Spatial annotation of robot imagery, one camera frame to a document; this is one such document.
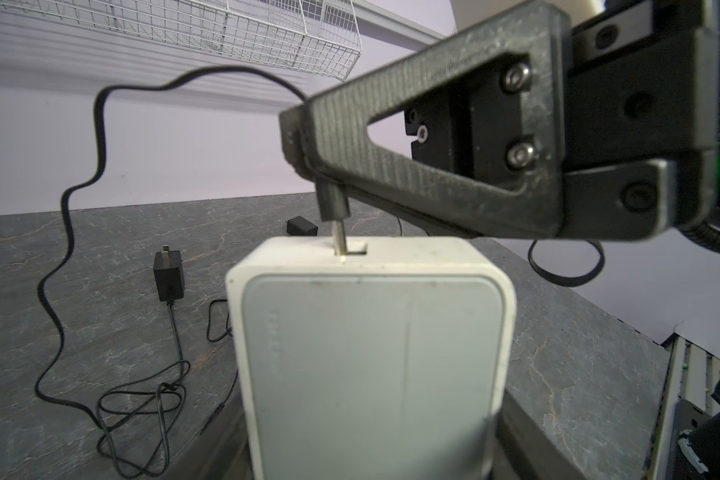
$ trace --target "wire basket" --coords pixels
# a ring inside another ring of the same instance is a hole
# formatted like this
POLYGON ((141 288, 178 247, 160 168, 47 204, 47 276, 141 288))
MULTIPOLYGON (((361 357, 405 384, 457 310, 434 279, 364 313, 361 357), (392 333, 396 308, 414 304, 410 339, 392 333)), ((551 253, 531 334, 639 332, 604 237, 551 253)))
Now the wire basket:
POLYGON ((0 0, 0 8, 339 80, 362 52, 352 0, 0 0))

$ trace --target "white router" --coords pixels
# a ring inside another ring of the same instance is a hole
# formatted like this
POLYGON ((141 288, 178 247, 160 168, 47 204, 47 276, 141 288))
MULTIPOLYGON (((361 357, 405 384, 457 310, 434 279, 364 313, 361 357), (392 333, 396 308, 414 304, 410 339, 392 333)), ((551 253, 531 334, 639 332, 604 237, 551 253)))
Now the white router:
POLYGON ((257 480, 478 480, 516 311, 450 237, 272 238, 226 276, 257 480))

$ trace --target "silver screw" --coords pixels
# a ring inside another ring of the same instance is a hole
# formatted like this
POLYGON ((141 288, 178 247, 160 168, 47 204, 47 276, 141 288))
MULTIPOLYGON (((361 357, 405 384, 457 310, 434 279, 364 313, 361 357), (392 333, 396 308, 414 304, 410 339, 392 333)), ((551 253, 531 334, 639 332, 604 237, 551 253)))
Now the silver screw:
POLYGON ((422 144, 423 142, 427 141, 429 138, 429 129, 427 129, 426 125, 422 125, 421 127, 416 130, 416 140, 422 144))
POLYGON ((533 74, 530 66, 525 62, 518 62, 509 67, 504 74, 504 90, 512 94, 517 93, 528 86, 531 77, 533 74))
POLYGON ((519 142, 507 151, 507 165, 515 170, 526 168, 534 160, 536 160, 536 147, 528 142, 519 142))

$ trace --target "white plastic device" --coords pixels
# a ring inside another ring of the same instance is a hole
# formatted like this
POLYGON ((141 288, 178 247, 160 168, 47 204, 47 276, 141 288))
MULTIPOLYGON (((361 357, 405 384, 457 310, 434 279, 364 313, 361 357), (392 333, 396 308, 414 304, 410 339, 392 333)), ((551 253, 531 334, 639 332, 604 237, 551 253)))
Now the white plastic device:
POLYGON ((506 274, 449 237, 277 237, 226 276, 257 480, 490 471, 514 328, 506 274))

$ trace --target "gray countertop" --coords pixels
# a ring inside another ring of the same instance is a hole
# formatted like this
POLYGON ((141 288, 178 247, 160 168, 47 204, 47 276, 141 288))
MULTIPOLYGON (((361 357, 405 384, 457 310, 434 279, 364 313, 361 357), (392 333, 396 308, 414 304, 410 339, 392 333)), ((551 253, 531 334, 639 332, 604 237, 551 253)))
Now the gray countertop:
MULTIPOLYGON (((399 235, 389 214, 357 202, 352 213, 349 235, 399 235)), ((93 406, 104 390, 175 361, 151 272, 154 253, 169 244, 182 252, 186 294, 175 311, 192 362, 186 408, 170 433, 171 456, 181 456, 236 368, 230 340, 206 341, 207 304, 223 297, 223 277, 235 262, 264 239, 284 235, 286 220, 297 215, 319 224, 312 194, 73 212, 77 250, 48 283, 66 347, 43 390, 93 406)), ((422 232, 406 224, 405 234, 422 232)), ((510 392, 588 478, 637 479, 668 352, 572 290, 545 282, 495 241, 474 244, 518 293, 510 392)), ((35 286, 65 245, 58 213, 0 216, 0 478, 117 478, 96 453, 100 433, 91 420, 33 393, 58 348, 35 286)), ((216 321, 222 331, 222 316, 216 321)), ((129 457, 142 459, 159 435, 154 418, 140 418, 115 438, 129 457)))

